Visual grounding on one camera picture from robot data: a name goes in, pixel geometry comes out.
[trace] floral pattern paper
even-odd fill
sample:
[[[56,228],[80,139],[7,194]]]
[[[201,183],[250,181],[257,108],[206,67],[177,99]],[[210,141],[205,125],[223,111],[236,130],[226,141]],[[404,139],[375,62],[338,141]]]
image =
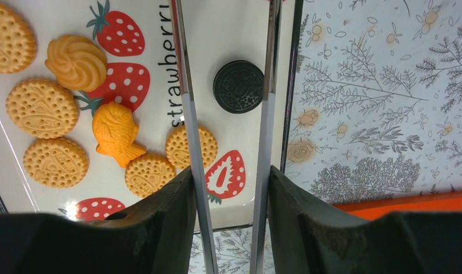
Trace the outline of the floral pattern paper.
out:
[[[303,5],[285,174],[332,204],[462,190],[462,1]]]

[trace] strawberry illustration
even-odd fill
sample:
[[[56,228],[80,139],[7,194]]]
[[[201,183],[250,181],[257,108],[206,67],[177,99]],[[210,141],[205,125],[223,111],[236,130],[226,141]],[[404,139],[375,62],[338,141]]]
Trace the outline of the strawberry illustration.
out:
[[[239,194],[246,185],[246,170],[239,151],[229,151],[209,168],[206,183],[211,202],[220,204],[222,199]]]
[[[115,56],[134,56],[142,54],[145,49],[143,33],[131,17],[121,11],[110,11],[110,1],[105,6],[98,2],[98,13],[90,6],[96,19],[88,22],[86,27],[94,26],[93,39]]]
[[[91,114],[102,104],[115,101],[135,111],[145,100],[150,88],[150,72],[136,63],[109,63],[105,82],[96,90],[74,98],[87,103],[81,110],[91,110]]]
[[[104,220],[124,208],[125,206],[122,202],[112,198],[90,198],[82,200],[69,208],[59,208],[59,211],[71,219],[92,221]]]

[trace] tray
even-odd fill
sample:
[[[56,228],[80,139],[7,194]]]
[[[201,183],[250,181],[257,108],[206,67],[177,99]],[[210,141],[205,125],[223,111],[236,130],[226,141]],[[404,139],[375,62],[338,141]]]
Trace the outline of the tray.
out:
[[[6,115],[5,98],[18,82],[31,77],[54,79],[45,67],[47,44],[62,34],[80,34],[91,38],[93,29],[86,27],[97,13],[97,1],[1,1],[20,13],[33,29],[38,53],[31,66],[15,74],[0,74],[0,211],[51,212],[75,220],[76,204],[91,198],[111,198],[130,206],[140,198],[124,183],[124,169],[110,157],[95,152],[90,110],[82,110],[75,128],[66,137],[79,143],[87,152],[90,168],[76,186],[53,189],[33,181],[22,166],[25,149],[35,138],[17,128]],[[212,96],[212,81],[226,63],[244,59],[264,71],[268,2],[199,1],[183,3],[192,84],[199,122],[216,136],[219,151],[214,165],[230,151],[239,151],[245,163],[246,181],[242,191],[226,194],[210,202],[214,228],[236,227],[252,222],[255,188],[260,107],[241,115],[226,112]],[[170,13],[166,1],[110,0],[110,11],[130,16],[145,39],[143,53],[116,57],[107,53],[109,63],[137,63],[150,72],[150,88],[142,104],[134,111],[140,125],[137,141],[148,151],[164,155],[164,145],[172,125],[179,124],[181,106],[173,57]],[[294,1],[283,5],[282,38],[276,100],[273,164],[279,165],[286,101],[289,52]],[[85,108],[87,103],[78,100]]]
[[[461,191],[462,1],[304,1],[300,17],[282,171],[332,204]]]

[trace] orange surface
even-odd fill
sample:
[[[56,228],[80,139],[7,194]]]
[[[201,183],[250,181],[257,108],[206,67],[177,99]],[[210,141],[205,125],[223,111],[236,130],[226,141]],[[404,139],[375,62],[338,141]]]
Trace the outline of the orange surface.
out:
[[[335,207],[368,220],[377,219],[392,211],[462,211],[462,191],[362,203],[337,204]]]

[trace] black sandwich cookie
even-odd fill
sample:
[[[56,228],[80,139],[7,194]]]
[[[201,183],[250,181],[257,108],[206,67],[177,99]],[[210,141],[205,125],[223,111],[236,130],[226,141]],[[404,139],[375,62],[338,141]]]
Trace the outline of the black sandwich cookie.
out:
[[[253,110],[263,100],[264,75],[251,62],[238,60],[223,66],[214,78],[217,103],[226,111],[242,114]]]

